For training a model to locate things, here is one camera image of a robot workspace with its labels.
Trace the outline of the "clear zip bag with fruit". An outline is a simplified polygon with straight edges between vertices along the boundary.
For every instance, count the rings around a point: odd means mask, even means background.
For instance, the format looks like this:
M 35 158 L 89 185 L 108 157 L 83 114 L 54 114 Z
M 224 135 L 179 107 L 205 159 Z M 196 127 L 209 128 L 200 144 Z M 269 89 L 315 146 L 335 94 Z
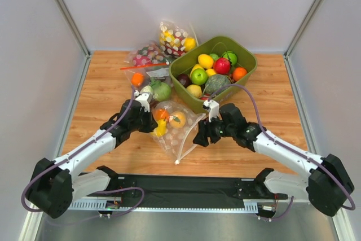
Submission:
M 175 111 L 181 111 L 186 115 L 187 121 L 183 128 L 174 129 L 167 121 L 167 130 L 162 137 L 151 135 L 164 152 L 170 156 L 174 164 L 178 165 L 197 147 L 192 141 L 198 132 L 198 123 L 205 118 L 205 114 L 194 113 L 188 107 L 170 100 L 159 103 L 152 113 L 159 108 L 166 109 L 170 115 Z

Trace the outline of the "fake yellow peach with leaf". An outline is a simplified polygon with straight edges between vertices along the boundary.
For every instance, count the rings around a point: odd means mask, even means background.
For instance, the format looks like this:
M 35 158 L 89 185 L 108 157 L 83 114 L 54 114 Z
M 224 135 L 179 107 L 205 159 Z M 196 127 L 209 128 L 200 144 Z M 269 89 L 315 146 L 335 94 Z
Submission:
M 181 111 L 173 112 L 169 117 L 169 124 L 174 129 L 181 129 L 187 121 L 186 115 Z

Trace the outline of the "fake red peach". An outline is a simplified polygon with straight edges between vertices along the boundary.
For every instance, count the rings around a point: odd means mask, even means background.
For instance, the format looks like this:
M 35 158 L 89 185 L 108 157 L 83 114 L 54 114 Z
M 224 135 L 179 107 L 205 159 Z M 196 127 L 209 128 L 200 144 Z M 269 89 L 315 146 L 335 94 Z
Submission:
M 231 62 L 226 58 L 219 58 L 214 62 L 213 69 L 218 74 L 226 75 L 231 70 Z

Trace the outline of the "fake yellow lemon from bag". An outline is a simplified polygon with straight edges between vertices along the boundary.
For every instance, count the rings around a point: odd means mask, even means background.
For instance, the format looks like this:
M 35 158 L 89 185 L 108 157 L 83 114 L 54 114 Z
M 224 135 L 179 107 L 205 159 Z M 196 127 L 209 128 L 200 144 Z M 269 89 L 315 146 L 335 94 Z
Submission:
M 210 55 L 200 54 L 197 60 L 204 69 L 210 69 L 213 67 L 214 59 Z

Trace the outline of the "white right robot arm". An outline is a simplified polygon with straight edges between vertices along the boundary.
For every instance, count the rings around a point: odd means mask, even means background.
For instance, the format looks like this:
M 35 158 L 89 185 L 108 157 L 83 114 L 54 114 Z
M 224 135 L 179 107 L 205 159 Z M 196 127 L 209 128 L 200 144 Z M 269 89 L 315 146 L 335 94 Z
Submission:
M 307 199 L 322 214 L 333 217 L 351 201 L 354 185 L 339 157 L 322 157 L 278 138 L 256 122 L 248 122 L 233 104 L 220 106 L 214 100 L 202 105 L 208 117 L 198 124 L 194 144 L 206 147 L 221 138 L 232 138 L 240 147 L 266 155 L 295 174 L 266 168 L 257 176 L 260 185 L 273 194 Z

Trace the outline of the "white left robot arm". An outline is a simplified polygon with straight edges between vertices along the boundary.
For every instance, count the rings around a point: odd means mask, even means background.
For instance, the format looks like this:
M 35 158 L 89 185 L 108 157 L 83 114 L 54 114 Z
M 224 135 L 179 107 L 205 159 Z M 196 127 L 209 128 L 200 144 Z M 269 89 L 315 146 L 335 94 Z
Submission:
M 114 188 L 116 172 L 100 166 L 83 174 L 95 160 L 111 152 L 130 138 L 131 133 L 150 133 L 157 127 L 149 102 L 142 97 L 127 100 L 99 130 L 71 152 L 54 160 L 41 159 L 25 187 L 21 202 L 32 211 L 26 201 L 36 206 L 35 212 L 44 212 L 51 218 L 60 217 L 72 204 L 96 192 Z

